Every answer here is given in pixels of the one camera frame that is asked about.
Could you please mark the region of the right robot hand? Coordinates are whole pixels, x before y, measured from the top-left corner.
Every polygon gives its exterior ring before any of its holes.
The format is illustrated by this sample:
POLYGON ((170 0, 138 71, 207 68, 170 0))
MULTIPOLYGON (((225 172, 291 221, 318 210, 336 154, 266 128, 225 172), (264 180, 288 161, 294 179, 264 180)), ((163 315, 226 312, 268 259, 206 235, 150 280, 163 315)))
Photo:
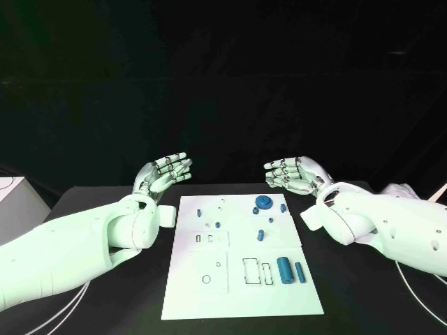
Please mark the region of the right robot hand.
POLYGON ((264 164, 265 183, 298 195, 318 196, 334 183, 320 164, 307 156, 281 158, 264 164))

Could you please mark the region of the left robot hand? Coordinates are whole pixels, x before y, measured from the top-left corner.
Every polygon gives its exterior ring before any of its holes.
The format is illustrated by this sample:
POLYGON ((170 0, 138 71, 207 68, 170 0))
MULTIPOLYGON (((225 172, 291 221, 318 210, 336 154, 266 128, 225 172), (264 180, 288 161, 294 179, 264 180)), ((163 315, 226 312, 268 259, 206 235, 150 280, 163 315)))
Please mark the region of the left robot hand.
POLYGON ((184 152, 145 163, 135 175, 131 192, 158 202, 168 187, 191 178, 190 165, 191 159, 184 152))

